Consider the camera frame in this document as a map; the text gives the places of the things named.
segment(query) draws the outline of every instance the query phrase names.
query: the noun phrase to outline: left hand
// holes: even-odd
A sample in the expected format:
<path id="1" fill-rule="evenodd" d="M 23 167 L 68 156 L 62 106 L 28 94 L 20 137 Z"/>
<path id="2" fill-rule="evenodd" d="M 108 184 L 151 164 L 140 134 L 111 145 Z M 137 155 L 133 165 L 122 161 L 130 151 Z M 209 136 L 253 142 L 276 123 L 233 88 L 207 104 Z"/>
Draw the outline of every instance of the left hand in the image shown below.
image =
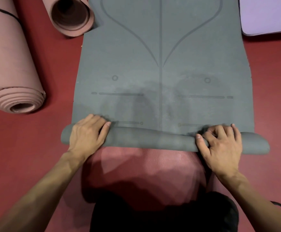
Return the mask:
<path id="1" fill-rule="evenodd" d="M 111 122 L 93 114 L 77 122 L 72 129 L 68 152 L 83 158 L 85 161 L 104 143 L 110 124 Z"/>

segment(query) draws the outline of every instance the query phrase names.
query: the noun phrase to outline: black pants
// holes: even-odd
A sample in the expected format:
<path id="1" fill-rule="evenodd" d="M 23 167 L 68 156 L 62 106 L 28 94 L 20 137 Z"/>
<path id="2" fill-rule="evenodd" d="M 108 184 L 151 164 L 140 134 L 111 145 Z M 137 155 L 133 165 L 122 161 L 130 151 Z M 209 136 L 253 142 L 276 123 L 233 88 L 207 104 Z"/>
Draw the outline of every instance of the black pants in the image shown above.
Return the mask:
<path id="1" fill-rule="evenodd" d="M 90 231 L 238 231 L 235 203 L 218 192 L 158 212 L 134 211 L 121 197 L 104 194 L 96 202 Z"/>

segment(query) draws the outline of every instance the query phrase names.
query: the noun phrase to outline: forearm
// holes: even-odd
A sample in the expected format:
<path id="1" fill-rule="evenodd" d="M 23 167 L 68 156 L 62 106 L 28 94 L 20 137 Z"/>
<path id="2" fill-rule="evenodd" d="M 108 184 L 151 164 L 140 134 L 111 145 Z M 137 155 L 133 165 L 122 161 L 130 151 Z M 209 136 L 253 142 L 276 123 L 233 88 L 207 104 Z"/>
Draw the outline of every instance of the forearm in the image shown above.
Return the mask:
<path id="1" fill-rule="evenodd" d="M 281 232 L 281 209 L 255 191 L 246 177 L 237 172 L 219 178 L 231 192 L 256 232 Z"/>
<path id="2" fill-rule="evenodd" d="M 0 232 L 44 231 L 63 192 L 83 162 L 71 153 L 63 154 L 58 163 L 0 218 Z"/>

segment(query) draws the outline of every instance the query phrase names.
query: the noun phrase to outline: gray yoga mat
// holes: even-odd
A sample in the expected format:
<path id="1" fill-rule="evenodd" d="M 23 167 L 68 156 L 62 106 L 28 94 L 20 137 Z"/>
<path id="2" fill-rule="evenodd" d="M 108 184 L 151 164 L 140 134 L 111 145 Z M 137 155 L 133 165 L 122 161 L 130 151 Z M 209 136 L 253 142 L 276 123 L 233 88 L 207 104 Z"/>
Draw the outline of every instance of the gray yoga mat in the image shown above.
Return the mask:
<path id="1" fill-rule="evenodd" d="M 106 146 L 186 151 L 194 151 L 186 140 L 204 125 L 235 123 L 241 132 L 254 132 L 237 0 L 90 5 L 96 27 L 84 35 L 72 123 L 101 114 L 114 126 Z M 62 142 L 69 134 L 67 128 Z M 247 153 L 267 153 L 268 143 L 260 140 L 256 135 Z"/>

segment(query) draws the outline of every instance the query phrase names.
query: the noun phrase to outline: purple yoga mat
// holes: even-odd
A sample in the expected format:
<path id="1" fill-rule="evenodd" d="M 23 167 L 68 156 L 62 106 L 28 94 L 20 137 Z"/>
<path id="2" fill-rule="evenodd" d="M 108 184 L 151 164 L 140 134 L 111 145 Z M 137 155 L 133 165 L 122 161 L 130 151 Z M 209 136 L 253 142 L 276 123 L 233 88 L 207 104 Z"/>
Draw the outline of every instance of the purple yoga mat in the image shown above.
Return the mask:
<path id="1" fill-rule="evenodd" d="M 245 35 L 281 32 L 281 0 L 240 0 L 240 16 Z"/>

